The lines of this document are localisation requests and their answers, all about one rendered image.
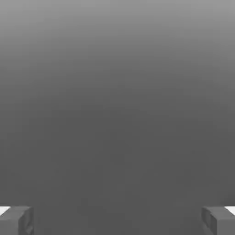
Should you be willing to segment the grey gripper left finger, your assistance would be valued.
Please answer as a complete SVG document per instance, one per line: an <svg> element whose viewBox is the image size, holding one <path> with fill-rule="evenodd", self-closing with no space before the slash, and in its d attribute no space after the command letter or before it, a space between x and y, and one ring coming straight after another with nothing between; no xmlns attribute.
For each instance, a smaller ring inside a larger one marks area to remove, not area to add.
<svg viewBox="0 0 235 235"><path fill-rule="evenodd" d="M34 235L34 208L0 206L0 235Z"/></svg>

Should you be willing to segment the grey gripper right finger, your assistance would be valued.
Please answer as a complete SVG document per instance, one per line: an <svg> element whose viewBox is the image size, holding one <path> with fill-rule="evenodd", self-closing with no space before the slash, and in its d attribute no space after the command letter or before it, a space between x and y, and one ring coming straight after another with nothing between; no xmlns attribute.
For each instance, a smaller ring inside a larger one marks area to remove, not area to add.
<svg viewBox="0 0 235 235"><path fill-rule="evenodd" d="M202 207L205 235L235 235L235 206Z"/></svg>

